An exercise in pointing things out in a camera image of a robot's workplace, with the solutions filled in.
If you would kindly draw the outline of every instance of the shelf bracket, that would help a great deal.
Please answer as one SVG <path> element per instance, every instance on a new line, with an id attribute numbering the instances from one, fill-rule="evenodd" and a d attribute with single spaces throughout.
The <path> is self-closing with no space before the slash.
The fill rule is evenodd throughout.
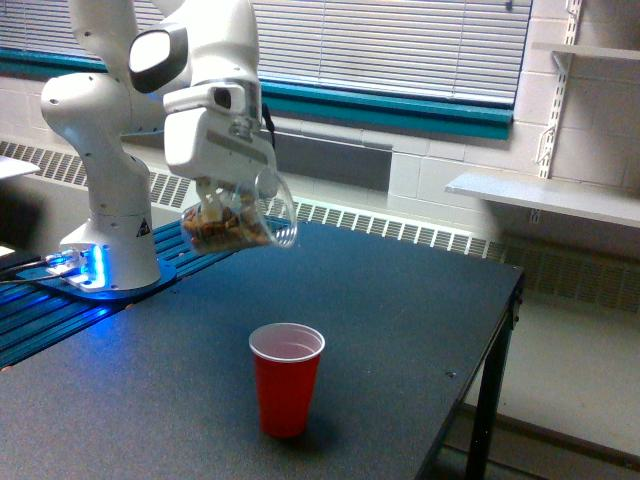
<path id="1" fill-rule="evenodd" d="M 556 63 L 560 73 L 562 75 L 569 75 L 573 55 L 564 52 L 551 52 L 551 54 L 553 55 L 553 61 Z"/>
<path id="2" fill-rule="evenodd" d="M 529 210 L 529 223 L 533 225 L 539 225 L 542 221 L 542 210 L 532 208 Z"/>
<path id="3" fill-rule="evenodd" d="M 582 3 L 583 0 L 567 0 L 566 8 L 569 13 L 569 22 L 567 25 L 567 34 L 564 39 L 565 45 L 575 45 L 576 43 Z M 573 59 L 573 55 L 570 53 L 552 52 L 552 55 L 554 62 L 558 66 L 558 84 L 553 98 L 549 123 L 547 124 L 547 129 L 540 136 L 538 153 L 535 158 L 536 164 L 539 165 L 538 177 L 542 179 L 548 179 L 551 175 L 551 163 L 556 149 L 560 119 L 562 117 L 567 83 L 569 81 L 569 73 Z"/>

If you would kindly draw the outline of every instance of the window sill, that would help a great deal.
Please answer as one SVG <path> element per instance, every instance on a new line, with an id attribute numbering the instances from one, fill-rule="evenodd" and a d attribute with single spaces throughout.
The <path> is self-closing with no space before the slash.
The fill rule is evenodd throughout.
<path id="1" fill-rule="evenodd" d="M 277 114 L 311 116 L 370 126 L 507 140 L 513 111 L 384 97 L 262 82 L 263 100 Z"/>
<path id="2" fill-rule="evenodd" d="M 0 73 L 51 78 L 105 72 L 98 60 L 0 48 Z M 513 111 L 316 87 L 262 82 L 264 101 L 283 116 L 308 116 L 372 127 L 507 140 Z"/>

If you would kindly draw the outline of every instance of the red plastic cup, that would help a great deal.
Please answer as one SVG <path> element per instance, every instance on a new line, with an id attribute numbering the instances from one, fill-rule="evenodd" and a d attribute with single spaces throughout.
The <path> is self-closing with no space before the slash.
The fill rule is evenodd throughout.
<path id="1" fill-rule="evenodd" d="M 277 438 L 304 432 L 324 337 L 297 323 L 273 323 L 249 337 L 254 353 L 260 428 Z"/>

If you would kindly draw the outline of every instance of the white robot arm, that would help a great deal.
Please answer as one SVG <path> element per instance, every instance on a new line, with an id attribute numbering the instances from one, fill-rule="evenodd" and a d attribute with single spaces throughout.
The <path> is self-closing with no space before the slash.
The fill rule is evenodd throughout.
<path id="1" fill-rule="evenodd" d="M 167 18 L 140 35 L 132 3 L 69 0 L 74 35 L 109 73 L 53 79 L 42 94 L 45 119 L 76 148 L 87 172 L 91 217 L 61 248 L 93 252 L 82 274 L 66 278 L 91 292 L 159 278 L 149 172 L 124 152 L 122 135 L 159 131 L 164 123 L 167 163 L 196 180 L 209 220 L 226 214 L 215 208 L 221 187 L 253 181 L 265 167 L 273 172 L 265 188 L 276 193 L 273 148 L 256 135 L 261 92 L 249 0 L 156 0 Z M 281 245 L 291 243 L 289 232 Z"/>

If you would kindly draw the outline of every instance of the clear plastic cup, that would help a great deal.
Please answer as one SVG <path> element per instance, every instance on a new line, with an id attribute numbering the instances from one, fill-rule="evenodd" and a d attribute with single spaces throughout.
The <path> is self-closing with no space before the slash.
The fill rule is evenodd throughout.
<path id="1" fill-rule="evenodd" d="M 273 323 L 249 337 L 254 354 L 260 428 L 276 438 L 304 432 L 324 337 L 297 323 Z"/>
<path id="2" fill-rule="evenodd" d="M 291 247 L 298 223 L 282 177 L 265 168 L 253 181 L 219 183 L 215 193 L 182 214 L 182 235 L 197 253 L 274 245 Z"/>

